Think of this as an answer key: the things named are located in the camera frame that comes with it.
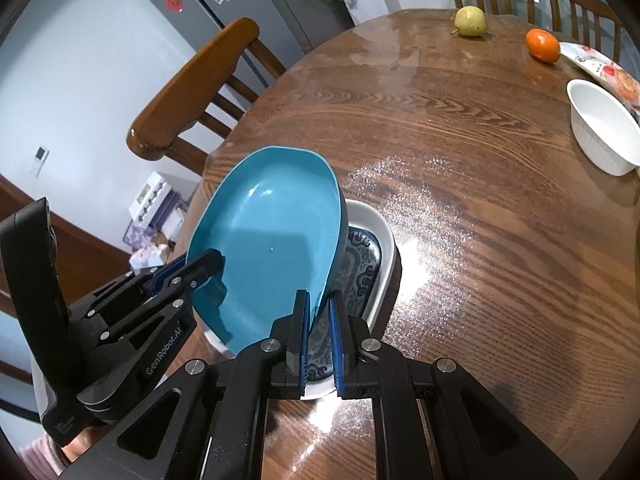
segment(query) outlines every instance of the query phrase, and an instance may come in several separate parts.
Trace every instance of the blue bowl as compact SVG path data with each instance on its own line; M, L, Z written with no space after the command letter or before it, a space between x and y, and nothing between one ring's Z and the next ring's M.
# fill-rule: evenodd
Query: blue bowl
M313 320L347 234L346 203L324 158L280 146L258 150L222 181L193 234L187 263L207 248L226 258L224 287L210 280L194 291L194 308L235 354L292 313L299 288L310 293Z

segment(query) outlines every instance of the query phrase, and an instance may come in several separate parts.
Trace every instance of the pear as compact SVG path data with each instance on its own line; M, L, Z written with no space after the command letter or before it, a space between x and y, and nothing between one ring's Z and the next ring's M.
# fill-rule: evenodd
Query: pear
M482 36L487 31L484 11L473 5L462 7L456 13L453 26L456 30L452 34L457 32L460 36Z

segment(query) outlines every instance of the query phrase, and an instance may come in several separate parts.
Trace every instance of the screw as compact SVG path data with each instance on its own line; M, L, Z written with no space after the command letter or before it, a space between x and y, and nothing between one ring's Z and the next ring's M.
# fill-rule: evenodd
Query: screw
M204 370L204 361L201 361L200 359L192 359L184 365L184 370L189 375L199 374Z
M438 370L440 370L441 372L450 374L455 369L456 362L453 359L449 359L448 357L438 359Z
M280 342L277 339L268 338L260 343L260 348L265 352L275 352L278 348L280 348Z
M362 349L367 352L375 352L380 350L380 347L382 346L380 341L373 339L372 337L365 339L360 345L362 346Z

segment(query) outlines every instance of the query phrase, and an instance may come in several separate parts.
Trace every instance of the white bowl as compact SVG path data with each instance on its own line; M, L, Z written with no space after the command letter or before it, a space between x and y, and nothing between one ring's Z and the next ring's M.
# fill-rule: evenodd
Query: white bowl
M609 92L582 79L569 81L575 140L597 167L620 176L640 166L640 126Z

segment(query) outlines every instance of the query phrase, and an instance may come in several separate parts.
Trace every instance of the wooden dining table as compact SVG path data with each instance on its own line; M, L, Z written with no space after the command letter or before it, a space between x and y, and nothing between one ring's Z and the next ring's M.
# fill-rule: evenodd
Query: wooden dining table
M243 157L318 152L345 196L393 231L401 272L382 339L460 362L581 480L596 479L640 417L640 182L580 150L566 84L583 74L533 59L531 25L488 16L487 34L462 38L454 13L371 20L288 70L210 154L176 253ZM193 357L222 359L201 327L172 370ZM264 479L374 478L370 400L270 410Z

